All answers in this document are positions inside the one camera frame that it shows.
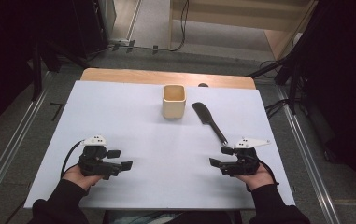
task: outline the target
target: hand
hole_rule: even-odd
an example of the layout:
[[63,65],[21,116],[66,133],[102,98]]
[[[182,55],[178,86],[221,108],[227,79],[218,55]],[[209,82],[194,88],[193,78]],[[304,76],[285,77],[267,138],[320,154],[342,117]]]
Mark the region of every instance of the hand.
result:
[[64,173],[64,177],[62,177],[62,179],[69,180],[79,185],[84,190],[88,190],[90,186],[95,185],[102,178],[103,177],[101,175],[84,176],[81,173],[78,165],[75,165],[67,170],[66,173]]
[[273,178],[262,164],[255,175],[236,175],[235,177],[245,182],[252,191],[264,185],[274,184]]

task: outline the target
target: black knife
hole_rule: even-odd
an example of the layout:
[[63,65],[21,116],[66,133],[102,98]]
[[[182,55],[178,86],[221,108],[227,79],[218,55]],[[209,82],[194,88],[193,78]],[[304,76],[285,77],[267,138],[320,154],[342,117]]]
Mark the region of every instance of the black knife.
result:
[[194,110],[197,113],[198,117],[200,118],[201,122],[203,124],[209,124],[210,127],[212,127],[213,131],[216,133],[216,135],[221,140],[221,143],[224,146],[227,146],[227,144],[228,144],[227,139],[221,133],[221,130],[218,128],[218,125],[216,125],[216,123],[213,120],[212,115],[210,114],[206,105],[204,105],[201,102],[197,102],[197,103],[192,104],[192,108],[194,108]]

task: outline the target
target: white surface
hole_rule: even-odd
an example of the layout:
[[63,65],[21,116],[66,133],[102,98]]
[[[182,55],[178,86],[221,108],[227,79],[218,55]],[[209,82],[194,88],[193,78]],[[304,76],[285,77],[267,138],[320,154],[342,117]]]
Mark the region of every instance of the white surface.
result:
[[[102,134],[107,149],[133,161],[131,171],[91,188],[80,205],[110,209],[246,209],[253,208],[244,183],[210,166],[209,158],[235,161],[221,154],[221,143],[192,109],[204,103],[230,143],[242,136],[267,139],[259,158],[274,171],[286,204],[294,204],[278,149],[258,91],[186,87],[182,119],[162,116],[161,85],[78,81],[73,88],[24,207],[48,199],[59,181],[64,157],[76,142]],[[82,147],[66,167],[78,162]]]
[[243,137],[234,144],[234,148],[261,147],[270,144],[268,140]]
[[80,143],[83,146],[106,146],[107,141],[102,135],[87,138]]

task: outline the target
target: aluminum rail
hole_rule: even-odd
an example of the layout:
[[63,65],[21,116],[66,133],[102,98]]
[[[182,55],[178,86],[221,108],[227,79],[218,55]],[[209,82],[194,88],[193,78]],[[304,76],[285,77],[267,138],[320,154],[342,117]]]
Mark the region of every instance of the aluminum rail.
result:
[[[279,99],[288,99],[288,95],[281,86],[277,86]],[[324,184],[320,171],[312,157],[311,150],[309,149],[308,144],[306,143],[306,138],[303,135],[303,132],[300,128],[297,117],[291,112],[287,105],[284,105],[284,110],[286,117],[288,118],[289,124],[291,125],[294,138],[299,147],[303,162],[308,171],[309,178],[311,179],[312,186],[317,194],[320,207],[323,211],[323,214],[326,218],[327,223],[329,224],[340,224],[340,219],[337,212],[335,211],[335,206],[332,202],[332,199],[329,195],[329,192]]]
[[15,133],[12,135],[11,139],[6,146],[2,156],[0,157],[0,184],[8,170],[9,165],[12,163],[12,160],[17,154],[18,149],[20,148],[21,142],[28,132],[32,121],[34,120],[38,109],[41,107],[45,96],[49,90],[50,83],[54,79],[54,74],[47,72],[43,78],[43,91],[40,93],[38,99],[32,102],[28,109],[26,110],[20,124],[18,125]]

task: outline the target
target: cable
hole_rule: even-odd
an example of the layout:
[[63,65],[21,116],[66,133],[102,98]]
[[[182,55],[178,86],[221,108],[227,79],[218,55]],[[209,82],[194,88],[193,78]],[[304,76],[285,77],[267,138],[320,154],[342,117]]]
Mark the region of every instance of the cable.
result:
[[64,159],[64,165],[62,166],[62,170],[61,170],[61,179],[62,179],[62,177],[64,177],[64,172],[65,172],[64,168],[66,167],[66,164],[67,164],[67,161],[69,160],[70,155],[71,155],[72,152],[76,149],[76,147],[81,143],[81,141],[77,142],[77,143],[70,149],[70,151],[67,153],[66,158]]
[[[154,50],[153,48],[147,48],[147,47],[135,47],[135,46],[119,46],[119,48],[126,48],[126,49],[149,49],[149,50]],[[100,52],[104,52],[104,51],[107,51],[107,50],[110,50],[110,49],[114,49],[114,45],[111,45],[110,47],[108,47],[107,49],[103,49],[103,50],[100,50],[98,51],[99,53]],[[171,51],[170,49],[157,49],[159,51]]]
[[[275,62],[275,61],[272,61],[272,60],[264,61],[264,62],[262,62],[262,63],[259,65],[259,69],[261,69],[262,66],[263,66],[263,64],[265,64],[265,63],[274,63],[274,62]],[[266,77],[266,78],[272,78],[272,77],[266,76],[265,73],[263,74],[263,76]]]
[[[183,25],[183,15],[184,15],[184,10],[186,9],[186,15],[184,18],[184,25]],[[181,29],[181,42],[180,45],[176,49],[171,49],[170,51],[178,51],[184,46],[184,42],[186,40],[186,22],[187,22],[187,15],[189,14],[189,0],[186,0],[186,3],[184,4],[183,9],[181,10],[181,15],[180,15],[180,29]]]
[[21,207],[23,207],[23,205],[25,204],[26,199],[27,199],[27,198],[25,198],[25,199],[20,203],[20,205],[18,205],[18,207],[15,208],[14,212],[11,213],[11,215],[8,217],[8,219],[7,219],[7,221],[5,222],[5,224],[8,224],[9,221],[11,221],[11,219],[14,218],[14,216],[18,213],[18,211],[21,209]]
[[[301,98],[295,98],[294,101],[296,103],[301,103],[302,99]],[[277,112],[284,106],[287,105],[290,102],[289,99],[283,99],[283,100],[279,100],[276,103],[272,104],[272,105],[268,105],[265,106],[265,113],[267,114],[268,119],[271,119],[275,114],[277,114]]]
[[[71,149],[70,151],[67,153],[66,158],[64,159],[64,165],[62,166],[62,170],[61,170],[61,179],[64,176],[64,168],[67,164],[67,161],[69,160],[70,155],[72,154],[72,152],[76,149],[76,147],[81,143],[81,141],[77,142]],[[68,171],[70,168],[72,168],[73,166],[78,165],[78,163],[70,166],[66,171]],[[5,222],[5,224],[8,224],[9,221],[11,221],[12,218],[14,218],[14,216],[18,213],[18,211],[20,210],[21,207],[23,207],[23,205],[26,202],[26,199],[23,200],[23,202],[20,203],[20,205],[18,205],[18,207],[14,210],[14,212],[12,212],[12,214],[8,217],[7,221]]]
[[267,170],[267,172],[271,175],[271,178],[273,178],[274,184],[279,185],[279,183],[276,180],[276,177],[274,176],[273,170],[271,170],[271,168],[265,162],[263,162],[261,160],[258,160],[258,162],[261,163],[264,166],[265,170]]

